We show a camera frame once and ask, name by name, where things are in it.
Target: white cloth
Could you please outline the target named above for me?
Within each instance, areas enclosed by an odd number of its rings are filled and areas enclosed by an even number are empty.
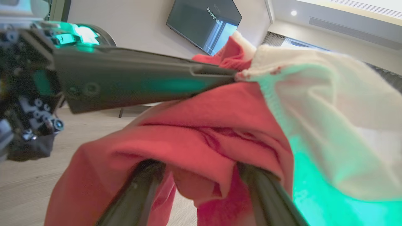
[[[363,62],[262,45],[236,79],[260,84],[294,154],[309,156],[340,192],[402,198],[402,96]]]

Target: tv screen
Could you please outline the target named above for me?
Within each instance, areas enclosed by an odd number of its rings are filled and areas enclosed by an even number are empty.
[[[214,55],[236,31],[241,19],[233,0],[175,0],[166,25]]]

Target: clothing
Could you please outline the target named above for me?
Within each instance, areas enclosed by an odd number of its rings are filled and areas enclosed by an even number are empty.
[[[260,85],[289,139],[310,226],[400,225],[402,97],[380,75],[346,55],[262,45],[236,79]]]
[[[216,56],[194,60],[244,70],[251,58],[239,47],[241,39],[231,37]],[[93,225],[138,163],[149,158],[167,164],[149,226],[166,225],[176,187],[194,200],[199,226],[255,225],[237,161],[273,172],[292,194],[293,155],[257,83],[221,86],[167,104],[83,144],[53,190],[45,225]]]

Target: screw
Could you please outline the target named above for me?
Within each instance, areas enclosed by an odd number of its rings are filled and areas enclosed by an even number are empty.
[[[98,95],[101,91],[101,88],[97,83],[89,82],[85,84],[84,94],[89,97],[94,97]]]

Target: red fabric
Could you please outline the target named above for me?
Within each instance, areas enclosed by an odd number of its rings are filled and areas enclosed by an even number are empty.
[[[242,54],[229,39],[216,56],[194,59],[242,70],[249,66]],[[176,187],[194,200],[199,226],[255,225],[237,161],[274,172],[291,194],[291,149],[258,84],[230,84],[168,104],[83,144],[53,190],[45,226],[93,225],[138,163],[149,158],[167,164],[149,226],[167,224]]]

